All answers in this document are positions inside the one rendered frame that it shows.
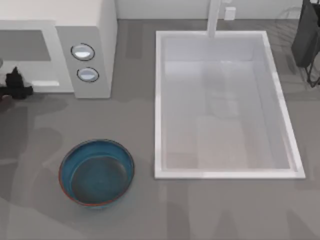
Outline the white sink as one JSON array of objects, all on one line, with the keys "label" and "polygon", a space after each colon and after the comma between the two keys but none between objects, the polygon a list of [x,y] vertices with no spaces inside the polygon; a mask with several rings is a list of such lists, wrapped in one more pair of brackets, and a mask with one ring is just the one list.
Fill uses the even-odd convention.
[{"label": "white sink", "polygon": [[154,177],[304,179],[263,30],[157,31]]}]

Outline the blue bowl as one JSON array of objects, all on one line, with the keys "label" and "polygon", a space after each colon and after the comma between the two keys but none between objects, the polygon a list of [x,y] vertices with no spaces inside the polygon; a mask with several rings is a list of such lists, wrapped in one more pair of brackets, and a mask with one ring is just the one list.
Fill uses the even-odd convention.
[{"label": "blue bowl", "polygon": [[110,139],[90,139],[71,148],[60,163],[58,182],[72,202],[89,209],[115,204],[136,173],[132,154]]}]

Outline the small microwave knob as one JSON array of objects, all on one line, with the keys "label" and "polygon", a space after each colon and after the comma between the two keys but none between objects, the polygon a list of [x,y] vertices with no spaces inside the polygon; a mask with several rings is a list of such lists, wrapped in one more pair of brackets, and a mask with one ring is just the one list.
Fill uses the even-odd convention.
[{"label": "small microwave knob", "polygon": [[97,70],[92,67],[85,67],[77,70],[77,77],[86,83],[93,83],[100,77]]}]

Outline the pale microwave oven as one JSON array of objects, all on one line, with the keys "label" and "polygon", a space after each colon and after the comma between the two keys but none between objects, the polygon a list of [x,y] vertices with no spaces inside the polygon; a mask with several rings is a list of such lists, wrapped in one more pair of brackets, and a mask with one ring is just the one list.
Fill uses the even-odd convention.
[{"label": "pale microwave oven", "polygon": [[[115,0],[0,0],[0,86],[17,67],[37,93],[73,93],[79,99],[111,96],[117,45]],[[85,43],[95,56],[80,61],[71,47]],[[77,70],[94,68],[95,82]]]}]

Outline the large microwave knob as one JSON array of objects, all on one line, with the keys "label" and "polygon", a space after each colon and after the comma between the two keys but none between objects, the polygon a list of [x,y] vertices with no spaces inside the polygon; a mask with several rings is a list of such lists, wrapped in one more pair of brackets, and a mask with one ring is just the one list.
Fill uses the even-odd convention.
[{"label": "large microwave knob", "polygon": [[79,61],[90,61],[95,57],[95,50],[86,43],[72,46],[70,52]]}]

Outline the tall white tap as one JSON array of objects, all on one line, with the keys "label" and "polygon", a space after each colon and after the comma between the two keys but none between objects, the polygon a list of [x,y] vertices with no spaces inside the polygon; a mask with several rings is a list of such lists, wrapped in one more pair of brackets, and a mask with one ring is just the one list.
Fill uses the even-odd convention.
[{"label": "tall white tap", "polygon": [[219,12],[221,8],[221,4],[230,4],[233,0],[210,0],[209,8],[208,8],[208,19],[207,19],[207,36],[210,38],[214,38],[217,23],[219,19]]}]

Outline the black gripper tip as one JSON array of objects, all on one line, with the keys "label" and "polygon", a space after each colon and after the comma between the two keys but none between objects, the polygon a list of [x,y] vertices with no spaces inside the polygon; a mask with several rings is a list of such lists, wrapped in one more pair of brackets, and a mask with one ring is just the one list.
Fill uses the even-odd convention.
[{"label": "black gripper tip", "polygon": [[14,100],[24,100],[34,94],[31,85],[25,86],[22,74],[18,67],[5,75],[5,85],[0,85],[0,101],[4,97],[11,97]]}]

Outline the white wall socket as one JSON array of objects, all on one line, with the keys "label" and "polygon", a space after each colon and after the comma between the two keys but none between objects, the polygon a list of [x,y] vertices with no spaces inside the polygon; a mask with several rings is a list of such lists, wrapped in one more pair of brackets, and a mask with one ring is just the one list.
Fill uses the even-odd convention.
[{"label": "white wall socket", "polygon": [[237,9],[233,6],[229,6],[225,8],[224,11],[224,20],[225,21],[233,21],[236,19],[236,11]]}]

